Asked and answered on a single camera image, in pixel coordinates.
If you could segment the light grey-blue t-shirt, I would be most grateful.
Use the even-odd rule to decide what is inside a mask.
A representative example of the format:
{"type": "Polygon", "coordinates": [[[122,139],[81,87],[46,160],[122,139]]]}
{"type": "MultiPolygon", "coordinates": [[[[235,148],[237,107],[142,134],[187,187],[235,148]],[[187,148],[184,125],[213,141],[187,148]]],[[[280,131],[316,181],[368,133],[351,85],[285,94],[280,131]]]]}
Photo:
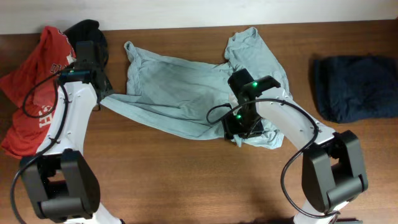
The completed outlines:
{"type": "Polygon", "coordinates": [[[226,63],[192,62],[159,55],[127,41],[130,62],[125,94],[112,94],[101,100],[108,109],[138,123],[191,140],[211,140],[224,135],[221,123],[232,94],[228,78],[246,69],[254,79],[275,78],[285,90],[289,81],[254,27],[229,38],[224,51],[226,63]]]}

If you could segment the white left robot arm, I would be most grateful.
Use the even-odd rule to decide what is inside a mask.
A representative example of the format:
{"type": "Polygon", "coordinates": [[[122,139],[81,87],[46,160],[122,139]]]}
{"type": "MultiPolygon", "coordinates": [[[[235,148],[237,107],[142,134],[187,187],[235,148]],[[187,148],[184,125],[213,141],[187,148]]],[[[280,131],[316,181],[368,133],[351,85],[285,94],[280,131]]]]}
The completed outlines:
{"type": "Polygon", "coordinates": [[[54,223],[122,223],[100,202],[98,179],[83,157],[90,114],[110,91],[101,65],[75,62],[55,81],[57,105],[46,138],[21,160],[21,179],[40,219],[54,223]]]}

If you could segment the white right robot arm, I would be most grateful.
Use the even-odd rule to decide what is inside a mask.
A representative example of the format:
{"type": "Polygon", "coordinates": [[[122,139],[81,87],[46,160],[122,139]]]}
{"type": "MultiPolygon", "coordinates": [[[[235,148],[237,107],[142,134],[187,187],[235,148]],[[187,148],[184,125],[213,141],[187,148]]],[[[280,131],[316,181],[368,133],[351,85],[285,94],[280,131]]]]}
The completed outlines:
{"type": "Polygon", "coordinates": [[[285,175],[302,158],[303,207],[294,223],[357,223],[340,220],[340,210],[368,189],[368,178],[360,141],[351,131],[337,133],[317,121],[286,94],[272,77],[254,80],[235,74],[228,79],[232,106],[223,118],[224,135],[244,139],[257,137],[267,119],[298,149],[282,169],[280,185],[286,192],[285,175]]]}

